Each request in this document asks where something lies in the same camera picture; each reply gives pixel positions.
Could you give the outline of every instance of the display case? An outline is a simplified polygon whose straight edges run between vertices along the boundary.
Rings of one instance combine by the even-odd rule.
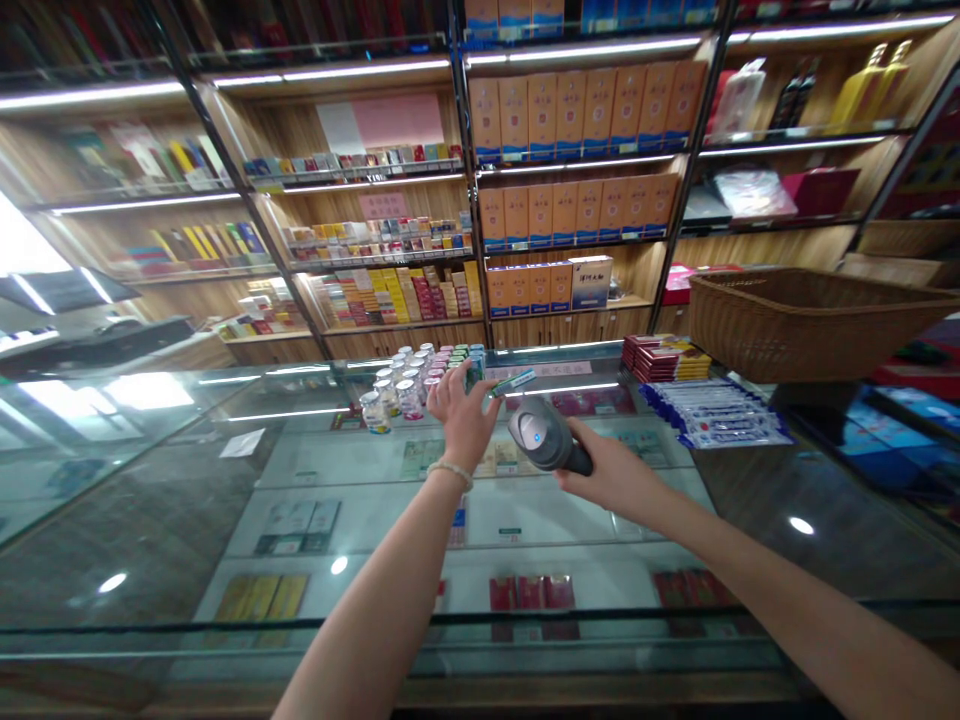
[[[955,540],[800,433],[793,446],[688,451],[620,352],[495,351],[487,372],[535,367],[522,392],[618,437],[671,487],[908,632],[956,637]],[[386,362],[164,375],[162,392],[150,376],[0,388],[0,512],[35,510],[6,523],[0,547],[4,709],[270,712],[442,452],[429,416],[392,418],[386,435],[363,426],[358,400]],[[451,528],[400,705],[485,705],[491,683],[522,706],[797,699],[793,668],[696,557],[518,455],[506,420],[519,399]],[[85,431],[69,459],[49,453],[60,425],[127,421],[135,447]],[[76,458],[103,472],[41,507]],[[29,487],[12,481],[22,468]]]

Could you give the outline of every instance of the barcode scanner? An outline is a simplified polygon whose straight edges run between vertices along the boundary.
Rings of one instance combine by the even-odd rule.
[[[593,460],[557,409],[540,397],[528,397],[507,423],[511,437],[537,468],[544,471],[569,470],[580,475],[593,473]]]

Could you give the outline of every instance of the bracelet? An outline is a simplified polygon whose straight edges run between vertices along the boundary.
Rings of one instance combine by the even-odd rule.
[[[464,495],[473,490],[473,476],[462,467],[454,465],[453,463],[438,461],[427,468],[427,476],[429,477],[430,473],[432,473],[434,470],[449,470],[454,475],[459,475],[462,477],[463,481],[467,483],[467,489],[463,491]]]

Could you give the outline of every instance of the yellow bottle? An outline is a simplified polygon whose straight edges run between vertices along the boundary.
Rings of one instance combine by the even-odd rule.
[[[881,120],[886,120],[889,117],[889,115],[881,117],[881,113],[886,114],[890,112],[891,109],[886,107],[886,103],[896,97],[900,85],[907,79],[907,72],[910,70],[910,66],[904,64],[903,58],[906,57],[912,44],[912,40],[904,40],[897,46],[893,57],[890,59],[890,64],[883,69],[883,77],[877,85],[877,90],[873,94],[869,107],[864,111],[863,117],[858,118],[858,120],[865,123],[872,123],[878,117]]]
[[[861,128],[853,124],[854,119],[858,112],[862,113],[860,108],[864,96],[872,102],[877,85],[883,78],[884,69],[880,67],[880,60],[883,59],[886,50],[886,43],[877,45],[870,54],[866,67],[847,78],[840,90],[837,104],[833,106],[833,114],[830,116],[830,124],[824,132],[825,135],[842,135],[860,131]]]

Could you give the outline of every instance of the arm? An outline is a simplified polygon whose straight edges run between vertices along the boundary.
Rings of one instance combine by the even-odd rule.
[[[468,363],[444,376],[427,407],[444,423],[442,459],[472,475],[490,442],[500,401],[483,412],[483,396],[494,382],[464,393]],[[430,624],[463,491],[458,474],[430,473],[324,621],[275,719],[389,717]]]
[[[697,555],[845,716],[956,717],[960,678],[930,650],[667,486],[616,440],[569,424],[595,469],[554,473],[560,487]]]

